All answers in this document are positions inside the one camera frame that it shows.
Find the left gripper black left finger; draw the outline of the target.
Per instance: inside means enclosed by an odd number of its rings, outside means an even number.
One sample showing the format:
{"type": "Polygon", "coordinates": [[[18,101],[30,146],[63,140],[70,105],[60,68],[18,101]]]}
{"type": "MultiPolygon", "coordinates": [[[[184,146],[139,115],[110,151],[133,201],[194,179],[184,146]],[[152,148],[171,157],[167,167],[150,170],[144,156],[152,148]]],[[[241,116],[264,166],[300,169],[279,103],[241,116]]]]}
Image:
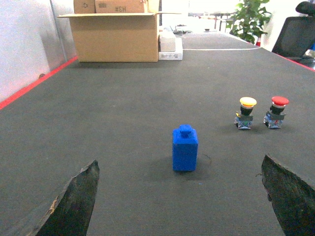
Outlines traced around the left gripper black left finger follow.
{"type": "Polygon", "coordinates": [[[71,178],[35,227],[37,236],[85,236],[93,213],[98,181],[94,160],[71,178]]]}

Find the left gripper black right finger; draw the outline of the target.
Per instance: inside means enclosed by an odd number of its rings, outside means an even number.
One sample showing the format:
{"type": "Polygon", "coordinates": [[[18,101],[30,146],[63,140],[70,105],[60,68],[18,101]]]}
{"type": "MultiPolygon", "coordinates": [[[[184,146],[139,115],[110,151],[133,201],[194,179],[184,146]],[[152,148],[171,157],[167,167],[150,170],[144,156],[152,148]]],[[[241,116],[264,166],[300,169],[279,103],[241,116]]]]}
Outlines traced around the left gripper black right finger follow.
{"type": "Polygon", "coordinates": [[[315,234],[315,186],[276,159],[265,155],[262,184],[286,236],[315,234]]]}

